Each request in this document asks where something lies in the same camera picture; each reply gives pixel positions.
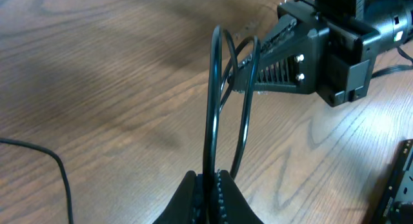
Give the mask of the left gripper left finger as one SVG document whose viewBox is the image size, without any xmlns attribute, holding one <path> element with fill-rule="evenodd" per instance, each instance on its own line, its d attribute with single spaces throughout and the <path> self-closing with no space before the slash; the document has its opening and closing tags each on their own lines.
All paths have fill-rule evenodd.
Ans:
<svg viewBox="0 0 413 224">
<path fill-rule="evenodd" d="M 193 196 L 196 188 L 196 173 L 188 171 L 168 205 L 153 224 L 189 224 L 192 223 Z"/>
</svg>

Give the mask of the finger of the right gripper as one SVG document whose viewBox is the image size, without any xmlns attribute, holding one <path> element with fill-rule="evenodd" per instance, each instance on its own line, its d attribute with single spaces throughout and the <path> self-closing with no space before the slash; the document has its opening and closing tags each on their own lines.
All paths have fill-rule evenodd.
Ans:
<svg viewBox="0 0 413 224">
<path fill-rule="evenodd" d="M 278 23 L 264 37 L 261 53 L 267 53 L 274 48 L 297 25 L 297 19 L 289 14 L 281 16 Z"/>
<path fill-rule="evenodd" d="M 330 30 L 295 26 L 274 48 L 261 53 L 254 90 L 312 94 L 321 84 L 322 58 Z"/>
</svg>

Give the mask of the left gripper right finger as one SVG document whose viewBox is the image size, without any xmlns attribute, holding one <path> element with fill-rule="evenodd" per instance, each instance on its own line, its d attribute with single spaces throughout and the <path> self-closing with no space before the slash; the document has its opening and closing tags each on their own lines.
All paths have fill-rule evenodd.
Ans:
<svg viewBox="0 0 413 224">
<path fill-rule="evenodd" d="M 209 198 L 209 223 L 263 224 L 226 170 L 220 170 L 214 178 Z"/>
</svg>

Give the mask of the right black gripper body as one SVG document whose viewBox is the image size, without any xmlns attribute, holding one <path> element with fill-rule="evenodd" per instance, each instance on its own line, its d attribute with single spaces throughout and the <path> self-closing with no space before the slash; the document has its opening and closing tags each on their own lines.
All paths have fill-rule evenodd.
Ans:
<svg viewBox="0 0 413 224">
<path fill-rule="evenodd" d="M 388 50 L 412 60 L 401 49 L 412 40 L 412 0 L 291 0 L 277 14 L 295 17 L 296 26 L 329 28 L 315 93 L 332 107 L 365 97 L 373 78 L 412 70 L 408 64 L 373 71 L 377 56 Z"/>
</svg>

